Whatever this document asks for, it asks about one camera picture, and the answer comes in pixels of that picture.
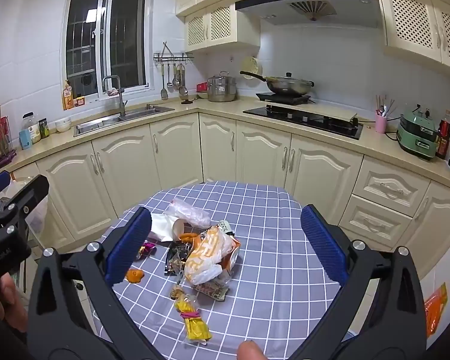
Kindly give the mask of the left hand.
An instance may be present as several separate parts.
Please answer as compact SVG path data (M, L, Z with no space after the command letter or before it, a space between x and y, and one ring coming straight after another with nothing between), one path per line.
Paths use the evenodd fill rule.
M23 306L20 293L9 273L0 278L0 319L21 333L26 333L28 314Z

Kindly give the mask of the right hand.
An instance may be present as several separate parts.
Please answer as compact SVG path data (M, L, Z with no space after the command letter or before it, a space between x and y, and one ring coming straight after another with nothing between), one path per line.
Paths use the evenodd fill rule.
M252 340L242 342L236 351L237 360L268 360L261 348Z

